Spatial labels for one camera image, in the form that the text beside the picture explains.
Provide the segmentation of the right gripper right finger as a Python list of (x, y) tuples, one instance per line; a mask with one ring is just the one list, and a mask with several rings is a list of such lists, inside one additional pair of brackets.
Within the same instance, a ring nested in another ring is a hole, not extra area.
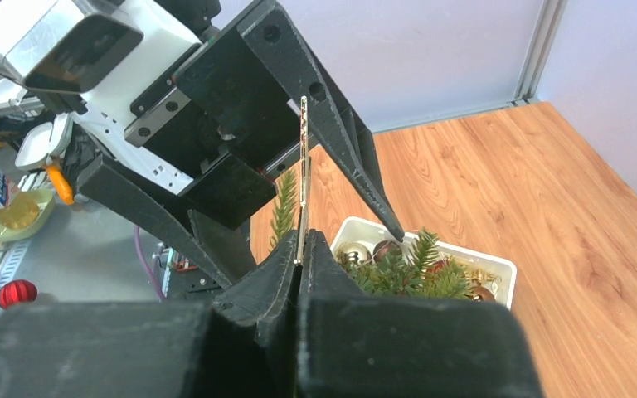
[(497, 303), (364, 293), (310, 231), (298, 294), (302, 397), (541, 397), (525, 333)]

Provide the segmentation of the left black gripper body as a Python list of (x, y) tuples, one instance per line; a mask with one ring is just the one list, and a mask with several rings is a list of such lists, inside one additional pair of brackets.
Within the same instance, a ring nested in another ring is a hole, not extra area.
[(265, 173), (299, 141), (289, 96), (235, 28), (174, 63), (130, 108), (126, 140), (191, 177), (181, 198), (231, 229), (275, 196)]

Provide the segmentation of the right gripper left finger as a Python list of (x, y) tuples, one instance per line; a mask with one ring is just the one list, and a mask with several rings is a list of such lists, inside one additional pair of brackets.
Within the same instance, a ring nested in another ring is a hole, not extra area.
[(0, 316), (0, 397), (288, 397), (256, 334), (297, 235), (218, 303), (20, 304)]

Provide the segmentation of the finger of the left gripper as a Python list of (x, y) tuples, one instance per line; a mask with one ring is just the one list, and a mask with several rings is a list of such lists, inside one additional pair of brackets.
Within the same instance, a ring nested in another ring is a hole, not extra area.
[(257, 266), (239, 230), (202, 214), (187, 200), (111, 158), (97, 157), (79, 174), (76, 186), (88, 198), (170, 244), (224, 289)]
[(385, 193), (372, 131), (277, 1), (254, 1), (236, 25), (241, 38), (295, 102), (308, 101), (309, 132), (395, 240), (405, 236)]

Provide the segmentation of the silver star ornament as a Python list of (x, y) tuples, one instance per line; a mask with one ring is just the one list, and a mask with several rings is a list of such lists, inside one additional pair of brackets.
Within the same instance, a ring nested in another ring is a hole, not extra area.
[(304, 263), (304, 246), (306, 235), (309, 231), (309, 196), (311, 159), (309, 156), (309, 112), (306, 95), (300, 98), (299, 104), (299, 162), (300, 162), (300, 188), (299, 188), (299, 223), (297, 234), (296, 254), (294, 263)]

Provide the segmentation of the small green christmas tree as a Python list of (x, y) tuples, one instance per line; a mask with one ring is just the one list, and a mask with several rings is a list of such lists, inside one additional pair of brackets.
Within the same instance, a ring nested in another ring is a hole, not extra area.
[(312, 231), (305, 245), (304, 275), (316, 279), (327, 276), (339, 286), (365, 294), (471, 299), (474, 283), (466, 268), (438, 243), (437, 234), (422, 229), (407, 247), (400, 244), (400, 258), (389, 256), (379, 263), (347, 267), (336, 261), (338, 250), (328, 247), (323, 234)]

